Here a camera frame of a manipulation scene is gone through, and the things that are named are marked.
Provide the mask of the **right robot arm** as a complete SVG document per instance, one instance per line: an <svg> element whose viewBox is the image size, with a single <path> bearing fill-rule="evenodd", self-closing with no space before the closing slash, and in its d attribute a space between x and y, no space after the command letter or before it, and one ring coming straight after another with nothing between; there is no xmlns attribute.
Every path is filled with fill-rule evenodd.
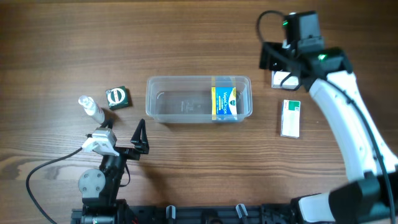
<svg viewBox="0 0 398 224"><path fill-rule="evenodd" d="M315 11L282 14L285 40L262 34L260 68L297 77L328 121L348 183L291 201L297 223L397 221L397 156L377 130L360 95L353 66L339 47L326 48Z"/></svg>

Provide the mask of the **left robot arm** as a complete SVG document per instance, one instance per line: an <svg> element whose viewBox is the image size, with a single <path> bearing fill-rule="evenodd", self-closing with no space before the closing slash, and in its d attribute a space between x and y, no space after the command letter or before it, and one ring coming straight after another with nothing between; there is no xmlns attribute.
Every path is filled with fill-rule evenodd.
<svg viewBox="0 0 398 224"><path fill-rule="evenodd" d="M138 161L143 154L149 153L146 134L146 122L141 119L130 142L133 147L118 147L117 138L109 120L88 135L83 143L85 152L95 152L103 156L97 169L84 172L78 188L82 194L83 208L72 211L72 223L138 223L138 217L130 209L125 199L118 199L118 191L124 173L129 173L127 161Z"/></svg>

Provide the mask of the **white green medicine box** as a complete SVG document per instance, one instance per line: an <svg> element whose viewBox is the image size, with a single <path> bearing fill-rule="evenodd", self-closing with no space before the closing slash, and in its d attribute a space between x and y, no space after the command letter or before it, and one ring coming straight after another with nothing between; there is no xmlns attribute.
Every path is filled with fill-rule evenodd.
<svg viewBox="0 0 398 224"><path fill-rule="evenodd" d="M300 108L301 102L284 100L281 112L280 135L287 138L299 138L300 136Z"/></svg>

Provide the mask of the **small green square box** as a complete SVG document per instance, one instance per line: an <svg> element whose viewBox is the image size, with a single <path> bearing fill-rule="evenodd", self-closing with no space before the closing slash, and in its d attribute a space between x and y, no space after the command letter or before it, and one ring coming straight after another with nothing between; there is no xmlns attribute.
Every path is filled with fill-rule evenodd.
<svg viewBox="0 0 398 224"><path fill-rule="evenodd" d="M119 86L105 91L110 110L118 110L129 106L129 95L125 86Z"/></svg>

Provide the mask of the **blue VapoDrops lozenge box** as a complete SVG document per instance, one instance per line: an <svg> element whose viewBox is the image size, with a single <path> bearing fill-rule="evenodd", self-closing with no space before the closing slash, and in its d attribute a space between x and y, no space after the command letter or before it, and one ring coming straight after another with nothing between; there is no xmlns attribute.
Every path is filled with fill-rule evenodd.
<svg viewBox="0 0 398 224"><path fill-rule="evenodd" d="M211 115L213 121L232 121L238 119L236 88L211 88Z"/></svg>

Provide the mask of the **white plaster box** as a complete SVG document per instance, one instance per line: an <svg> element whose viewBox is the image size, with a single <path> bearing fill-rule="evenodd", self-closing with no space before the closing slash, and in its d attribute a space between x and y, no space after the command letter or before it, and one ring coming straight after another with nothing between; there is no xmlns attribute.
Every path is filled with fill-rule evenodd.
<svg viewBox="0 0 398 224"><path fill-rule="evenodd" d="M293 90L299 85L297 77L290 72L272 71L271 72L271 88Z"/></svg>

